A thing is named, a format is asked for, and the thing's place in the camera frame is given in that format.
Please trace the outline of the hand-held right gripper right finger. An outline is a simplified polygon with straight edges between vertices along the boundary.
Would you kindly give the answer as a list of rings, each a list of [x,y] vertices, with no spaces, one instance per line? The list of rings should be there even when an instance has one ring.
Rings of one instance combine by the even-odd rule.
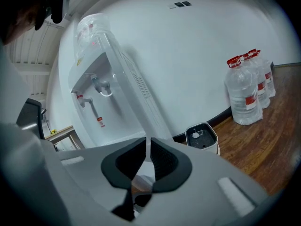
[[[160,179],[136,225],[253,224],[268,197],[255,180],[211,152],[153,138],[151,159]]]

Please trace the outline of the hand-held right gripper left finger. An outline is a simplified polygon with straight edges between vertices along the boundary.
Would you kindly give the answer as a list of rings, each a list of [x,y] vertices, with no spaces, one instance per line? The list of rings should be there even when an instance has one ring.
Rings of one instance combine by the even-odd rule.
[[[98,204],[124,220],[134,220],[131,183],[146,157],[145,137],[58,156],[72,179]]]

